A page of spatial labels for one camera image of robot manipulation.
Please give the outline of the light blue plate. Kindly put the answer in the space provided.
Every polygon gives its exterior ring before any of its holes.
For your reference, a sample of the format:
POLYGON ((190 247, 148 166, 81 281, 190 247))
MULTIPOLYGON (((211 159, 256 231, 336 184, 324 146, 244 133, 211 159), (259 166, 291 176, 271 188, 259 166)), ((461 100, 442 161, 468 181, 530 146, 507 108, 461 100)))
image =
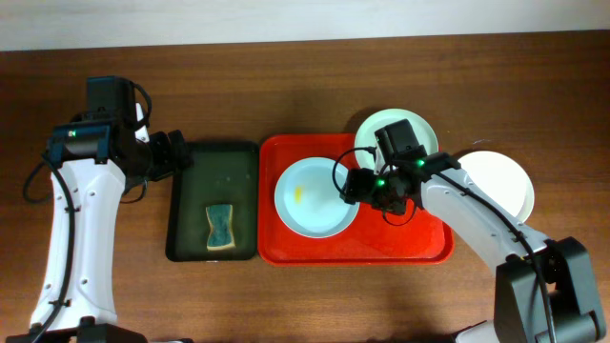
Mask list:
POLYGON ((274 205, 292 232, 313 239, 335 236, 356 219, 359 204, 347 204, 336 188, 346 181, 347 168, 325 157, 294 162, 279 177, 274 205))

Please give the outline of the green yellow sponge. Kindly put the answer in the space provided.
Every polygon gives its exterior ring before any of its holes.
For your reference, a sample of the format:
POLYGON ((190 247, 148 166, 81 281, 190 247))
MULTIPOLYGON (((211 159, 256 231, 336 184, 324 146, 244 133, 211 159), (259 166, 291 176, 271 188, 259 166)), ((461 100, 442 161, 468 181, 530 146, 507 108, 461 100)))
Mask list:
POLYGON ((206 208, 206 217, 210 226, 206 244, 209 251, 223 251, 235 247, 233 212, 231 204, 217 204, 206 208))

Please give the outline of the white plate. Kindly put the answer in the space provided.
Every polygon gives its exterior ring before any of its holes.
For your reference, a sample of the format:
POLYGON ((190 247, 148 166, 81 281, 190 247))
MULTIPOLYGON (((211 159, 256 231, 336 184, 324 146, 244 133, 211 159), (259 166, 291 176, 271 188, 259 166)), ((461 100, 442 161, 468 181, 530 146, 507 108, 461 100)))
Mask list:
POLYGON ((535 205, 532 180, 514 159, 494 151, 473 151, 458 160, 473 182, 518 220, 525 222, 535 205))

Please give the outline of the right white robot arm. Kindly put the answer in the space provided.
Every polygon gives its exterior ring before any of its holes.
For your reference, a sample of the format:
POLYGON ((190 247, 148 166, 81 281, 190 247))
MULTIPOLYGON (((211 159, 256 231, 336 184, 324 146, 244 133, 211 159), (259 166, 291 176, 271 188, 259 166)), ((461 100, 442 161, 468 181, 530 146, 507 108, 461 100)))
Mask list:
POLYGON ((494 316, 450 336, 452 342, 599 342, 607 334, 588 251, 575 238, 553 240, 486 195, 446 152, 404 155, 384 166, 349 170, 349 203, 403 214, 412 201, 451 228, 495 275, 494 316))

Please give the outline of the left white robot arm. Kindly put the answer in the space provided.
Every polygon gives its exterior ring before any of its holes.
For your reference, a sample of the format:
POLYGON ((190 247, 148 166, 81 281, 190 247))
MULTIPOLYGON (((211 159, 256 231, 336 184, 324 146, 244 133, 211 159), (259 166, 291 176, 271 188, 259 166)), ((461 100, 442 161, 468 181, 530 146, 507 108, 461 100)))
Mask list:
POLYGON ((188 168, 181 131, 146 135, 109 121, 54 129, 42 163, 51 171, 53 219, 43 288, 27 333, 9 342, 143 342, 117 324, 112 295, 115 224, 123 195, 188 168))

